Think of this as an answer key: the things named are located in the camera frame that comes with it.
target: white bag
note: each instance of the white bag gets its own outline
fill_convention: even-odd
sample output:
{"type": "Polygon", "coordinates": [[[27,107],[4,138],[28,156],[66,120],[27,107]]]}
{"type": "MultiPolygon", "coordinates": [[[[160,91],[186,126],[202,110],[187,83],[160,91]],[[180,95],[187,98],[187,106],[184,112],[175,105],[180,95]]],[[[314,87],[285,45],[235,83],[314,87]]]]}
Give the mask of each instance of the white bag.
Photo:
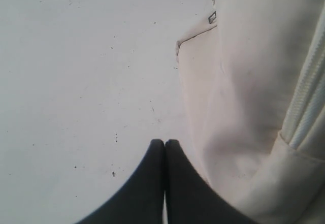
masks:
{"type": "Polygon", "coordinates": [[[177,43],[210,186],[259,223],[325,223],[325,0],[212,0],[177,43]]]}

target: white fabric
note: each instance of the white fabric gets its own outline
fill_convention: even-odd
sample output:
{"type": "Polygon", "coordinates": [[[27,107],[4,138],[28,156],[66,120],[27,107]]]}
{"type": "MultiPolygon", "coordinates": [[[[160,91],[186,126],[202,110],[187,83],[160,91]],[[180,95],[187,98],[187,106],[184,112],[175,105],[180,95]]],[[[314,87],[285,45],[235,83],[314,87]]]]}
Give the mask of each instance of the white fabric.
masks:
{"type": "Polygon", "coordinates": [[[324,0],[214,5],[217,27],[206,17],[192,39],[178,42],[193,142],[210,186],[260,223],[325,223],[325,196],[317,194],[325,184],[324,113],[305,150],[279,134],[324,0]]]}

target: beige cloth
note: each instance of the beige cloth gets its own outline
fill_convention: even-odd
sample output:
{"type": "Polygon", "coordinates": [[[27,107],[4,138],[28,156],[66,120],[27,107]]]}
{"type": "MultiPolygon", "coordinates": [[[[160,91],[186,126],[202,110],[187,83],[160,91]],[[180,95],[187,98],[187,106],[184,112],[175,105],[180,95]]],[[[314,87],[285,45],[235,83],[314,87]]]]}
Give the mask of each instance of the beige cloth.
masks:
{"type": "Polygon", "coordinates": [[[324,1],[213,0],[217,20],[177,43],[201,174],[259,223],[325,223],[324,1]],[[297,107],[319,50],[320,89],[305,96],[317,100],[297,107]],[[297,108],[311,110],[295,121],[297,108]]]}

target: white surface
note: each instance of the white surface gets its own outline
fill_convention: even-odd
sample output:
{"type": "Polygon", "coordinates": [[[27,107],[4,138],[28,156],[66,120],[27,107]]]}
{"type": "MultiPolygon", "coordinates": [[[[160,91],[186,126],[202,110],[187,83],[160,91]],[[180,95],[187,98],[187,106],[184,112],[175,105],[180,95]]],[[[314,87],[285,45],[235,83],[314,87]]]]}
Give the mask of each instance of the white surface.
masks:
{"type": "Polygon", "coordinates": [[[152,138],[191,155],[174,48],[209,5],[0,0],[0,223],[78,221],[152,138]]]}

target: white floor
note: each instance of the white floor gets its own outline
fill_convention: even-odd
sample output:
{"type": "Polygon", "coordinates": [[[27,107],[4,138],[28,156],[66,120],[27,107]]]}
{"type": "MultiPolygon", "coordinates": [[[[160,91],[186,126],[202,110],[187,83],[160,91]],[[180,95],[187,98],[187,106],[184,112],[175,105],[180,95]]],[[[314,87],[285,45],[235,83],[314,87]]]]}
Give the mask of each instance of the white floor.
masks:
{"type": "Polygon", "coordinates": [[[0,0],[0,223],[71,224],[152,138],[192,157],[176,40],[210,0],[0,0]]]}

